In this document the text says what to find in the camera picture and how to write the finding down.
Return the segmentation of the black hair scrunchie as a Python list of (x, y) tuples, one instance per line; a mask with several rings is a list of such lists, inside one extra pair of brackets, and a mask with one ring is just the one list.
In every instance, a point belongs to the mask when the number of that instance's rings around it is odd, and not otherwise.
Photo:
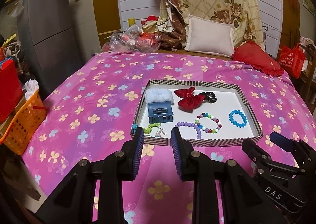
[(204, 97), (202, 100), (203, 103), (214, 104), (217, 101), (216, 95), (212, 91), (202, 92), (199, 95)]

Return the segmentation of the red satin bow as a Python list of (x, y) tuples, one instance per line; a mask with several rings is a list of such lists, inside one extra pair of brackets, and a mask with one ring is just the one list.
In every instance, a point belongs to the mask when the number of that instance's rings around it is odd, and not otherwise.
[(181, 98), (178, 102), (178, 106), (186, 111), (193, 111), (199, 107), (205, 99), (205, 95), (195, 95), (195, 87), (188, 89), (175, 90), (175, 95)]

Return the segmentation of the blue hair claw clip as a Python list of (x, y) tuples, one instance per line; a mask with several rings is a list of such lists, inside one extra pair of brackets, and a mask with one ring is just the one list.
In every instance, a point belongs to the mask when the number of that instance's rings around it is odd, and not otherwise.
[(149, 123), (173, 122), (172, 103), (170, 101), (147, 105)]

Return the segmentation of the light blue fluffy scrunchie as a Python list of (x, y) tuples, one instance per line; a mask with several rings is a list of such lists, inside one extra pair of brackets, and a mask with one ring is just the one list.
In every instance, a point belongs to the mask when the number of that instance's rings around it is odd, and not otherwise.
[(172, 92), (168, 89), (151, 88), (145, 93), (146, 104), (151, 103), (163, 103), (171, 102), (174, 103)]

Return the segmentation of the striped zigzag tray box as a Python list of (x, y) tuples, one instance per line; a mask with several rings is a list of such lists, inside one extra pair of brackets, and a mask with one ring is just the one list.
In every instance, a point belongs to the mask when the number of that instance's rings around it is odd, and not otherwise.
[[(193, 111), (181, 109), (178, 106), (181, 98), (174, 95), (174, 92), (190, 87), (195, 87), (195, 95), (212, 91), (217, 101), (214, 104), (202, 103)], [(161, 134), (157, 133), (157, 128), (153, 128), (146, 135), (146, 144), (170, 146), (172, 128), (178, 123), (194, 123), (202, 114), (206, 116), (200, 121), (203, 126), (200, 134), (191, 126), (180, 128), (183, 139), (189, 140), (194, 147), (237, 146), (247, 138), (257, 143), (263, 136), (256, 115), (238, 85), (204, 81), (149, 80), (144, 92), (151, 88), (168, 89), (173, 93), (173, 122), (162, 123)], [(205, 129), (214, 130), (218, 124), (221, 125), (218, 131), (212, 134), (205, 132)]]

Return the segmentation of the red shopping bag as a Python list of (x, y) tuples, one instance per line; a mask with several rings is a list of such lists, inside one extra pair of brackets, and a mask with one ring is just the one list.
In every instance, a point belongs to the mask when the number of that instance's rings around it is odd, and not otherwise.
[(305, 54), (300, 48), (299, 43), (292, 49), (283, 45), (278, 56), (278, 63), (291, 76), (298, 79), (302, 71), (305, 60)]

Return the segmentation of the pink floral bed sheet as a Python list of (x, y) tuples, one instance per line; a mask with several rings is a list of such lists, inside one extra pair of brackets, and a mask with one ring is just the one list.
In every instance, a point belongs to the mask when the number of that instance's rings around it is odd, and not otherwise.
[[(262, 128), (259, 146), (276, 161), (296, 166), (270, 140), (273, 131), (315, 146), (315, 120), (289, 76), (267, 76), (241, 62), (170, 54), (99, 54), (46, 99), (44, 122), (23, 160), (49, 195), (82, 159), (98, 161), (131, 138), (130, 129), (150, 79), (237, 84)], [(123, 184), (128, 223), (190, 223), (193, 184), (176, 173), (172, 149), (145, 145), (134, 182)]]

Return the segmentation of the orange plastic basket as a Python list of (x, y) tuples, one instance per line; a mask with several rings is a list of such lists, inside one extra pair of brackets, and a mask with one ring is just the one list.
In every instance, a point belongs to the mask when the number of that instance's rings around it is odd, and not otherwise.
[(36, 90), (14, 115), (6, 131), (1, 135), (1, 144), (15, 154), (22, 155), (46, 116), (47, 108), (40, 98), (39, 91)]

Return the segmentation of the red cushion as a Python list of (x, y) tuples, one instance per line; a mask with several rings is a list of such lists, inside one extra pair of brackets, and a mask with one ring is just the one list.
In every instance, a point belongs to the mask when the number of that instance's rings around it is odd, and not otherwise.
[(247, 41), (236, 47), (231, 58), (233, 61), (244, 62), (255, 70), (273, 77), (281, 76), (284, 73), (280, 64), (253, 41)]

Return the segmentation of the red gift bag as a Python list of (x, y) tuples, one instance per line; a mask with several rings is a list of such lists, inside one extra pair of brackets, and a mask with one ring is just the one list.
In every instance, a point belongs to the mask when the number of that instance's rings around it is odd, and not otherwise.
[(23, 96), (19, 82), (16, 66), (13, 60), (9, 59), (1, 65), (0, 72), (0, 93), (1, 93), (1, 122), (4, 122), (13, 112), (16, 105)]

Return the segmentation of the white small pillow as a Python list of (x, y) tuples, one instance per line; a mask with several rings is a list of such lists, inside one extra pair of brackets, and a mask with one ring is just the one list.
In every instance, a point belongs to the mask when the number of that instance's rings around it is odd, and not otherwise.
[(219, 23), (189, 15), (186, 51), (231, 57), (234, 53), (233, 32), (230, 24)]

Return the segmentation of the brown patterned cloth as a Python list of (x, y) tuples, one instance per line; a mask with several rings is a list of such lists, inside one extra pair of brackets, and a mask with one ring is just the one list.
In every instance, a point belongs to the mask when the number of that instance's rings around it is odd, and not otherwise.
[(182, 49), (184, 47), (186, 29), (180, 0), (160, 0), (157, 27), (162, 48)]

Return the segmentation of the santa plush toy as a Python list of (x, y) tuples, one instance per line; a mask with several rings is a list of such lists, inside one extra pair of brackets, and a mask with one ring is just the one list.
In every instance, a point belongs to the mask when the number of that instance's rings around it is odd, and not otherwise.
[(146, 20), (141, 21), (142, 32), (148, 34), (155, 34), (158, 32), (158, 17), (154, 15), (150, 15)]

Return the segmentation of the grey refrigerator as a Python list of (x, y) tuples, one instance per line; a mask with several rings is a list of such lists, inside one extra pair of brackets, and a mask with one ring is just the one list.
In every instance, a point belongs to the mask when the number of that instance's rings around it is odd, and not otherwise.
[(26, 62), (48, 92), (81, 68), (69, 0), (23, 0), (17, 28)]

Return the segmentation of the clear plastic bag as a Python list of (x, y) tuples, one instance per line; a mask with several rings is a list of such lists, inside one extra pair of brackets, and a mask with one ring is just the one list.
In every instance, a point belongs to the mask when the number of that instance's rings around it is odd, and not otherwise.
[(156, 53), (161, 43), (159, 35), (142, 32), (136, 24), (125, 31), (115, 31), (105, 42), (102, 52)]

